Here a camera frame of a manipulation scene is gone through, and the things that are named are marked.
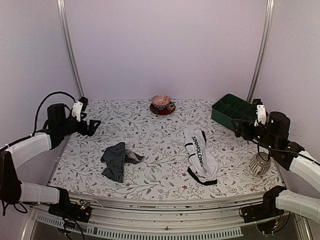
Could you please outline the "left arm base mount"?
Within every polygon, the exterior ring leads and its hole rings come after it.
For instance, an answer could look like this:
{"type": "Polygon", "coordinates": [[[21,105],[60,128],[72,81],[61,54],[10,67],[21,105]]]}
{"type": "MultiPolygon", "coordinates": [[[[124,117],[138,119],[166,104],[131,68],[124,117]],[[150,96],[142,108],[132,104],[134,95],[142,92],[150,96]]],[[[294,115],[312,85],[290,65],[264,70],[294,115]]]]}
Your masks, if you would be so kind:
{"type": "Polygon", "coordinates": [[[65,217],[77,222],[88,223],[91,217],[92,208],[70,201],[60,201],[50,204],[48,213],[58,217],[65,217]]]}

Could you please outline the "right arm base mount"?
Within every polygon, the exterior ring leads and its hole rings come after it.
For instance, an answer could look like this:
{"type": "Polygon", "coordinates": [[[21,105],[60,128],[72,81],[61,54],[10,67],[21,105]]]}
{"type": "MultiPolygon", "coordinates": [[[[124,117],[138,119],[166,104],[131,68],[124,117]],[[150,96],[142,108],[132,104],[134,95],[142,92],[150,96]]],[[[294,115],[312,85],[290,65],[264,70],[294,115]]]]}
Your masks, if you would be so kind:
{"type": "Polygon", "coordinates": [[[277,208],[264,208],[263,204],[245,204],[242,205],[238,213],[243,218],[245,223],[252,223],[260,220],[265,220],[277,217],[284,214],[284,210],[277,208]]]}

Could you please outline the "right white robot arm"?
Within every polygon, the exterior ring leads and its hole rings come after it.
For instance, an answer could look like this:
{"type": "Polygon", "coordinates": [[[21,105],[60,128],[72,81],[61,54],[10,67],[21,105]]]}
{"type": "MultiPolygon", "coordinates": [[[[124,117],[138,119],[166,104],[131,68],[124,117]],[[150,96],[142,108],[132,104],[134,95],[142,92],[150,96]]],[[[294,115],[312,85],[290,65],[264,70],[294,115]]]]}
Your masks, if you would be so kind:
{"type": "MultiPolygon", "coordinates": [[[[291,120],[282,112],[266,112],[260,99],[254,99],[255,117],[252,120],[234,119],[236,137],[252,141],[258,148],[268,151],[272,158],[286,171],[320,189],[320,163],[301,145],[289,140],[291,120]]],[[[282,215],[285,211],[298,214],[316,223],[320,222],[320,200],[295,193],[277,185],[263,194],[262,203],[248,205],[240,210],[245,223],[260,221],[282,215]]]]}

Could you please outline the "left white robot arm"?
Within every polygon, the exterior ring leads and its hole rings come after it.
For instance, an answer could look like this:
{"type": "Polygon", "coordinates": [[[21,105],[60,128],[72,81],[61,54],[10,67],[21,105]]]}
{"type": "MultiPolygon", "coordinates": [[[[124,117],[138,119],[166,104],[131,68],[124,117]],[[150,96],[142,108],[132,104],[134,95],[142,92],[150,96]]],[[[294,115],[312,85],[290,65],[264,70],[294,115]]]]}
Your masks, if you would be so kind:
{"type": "Polygon", "coordinates": [[[91,137],[101,121],[86,121],[88,99],[73,96],[73,106],[56,103],[47,107],[47,120],[41,129],[35,125],[26,137],[6,144],[0,149],[0,202],[5,213],[9,205],[47,204],[48,212],[70,220],[87,223],[91,216],[90,204],[84,200],[71,202],[69,192],[60,187],[50,187],[20,181],[17,169],[33,158],[57,148],[65,137],[74,133],[91,137]]]}

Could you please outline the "navy striped underwear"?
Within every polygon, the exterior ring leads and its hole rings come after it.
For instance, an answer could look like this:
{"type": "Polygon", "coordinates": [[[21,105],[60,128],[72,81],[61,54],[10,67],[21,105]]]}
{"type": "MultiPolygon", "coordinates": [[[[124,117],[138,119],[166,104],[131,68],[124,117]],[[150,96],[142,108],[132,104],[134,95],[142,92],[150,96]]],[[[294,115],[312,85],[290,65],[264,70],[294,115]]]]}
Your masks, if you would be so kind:
{"type": "Polygon", "coordinates": [[[124,142],[107,147],[100,161],[105,164],[102,175],[107,179],[117,183],[124,182],[124,171],[126,164],[139,164],[145,159],[144,155],[139,155],[126,148],[124,142]]]}

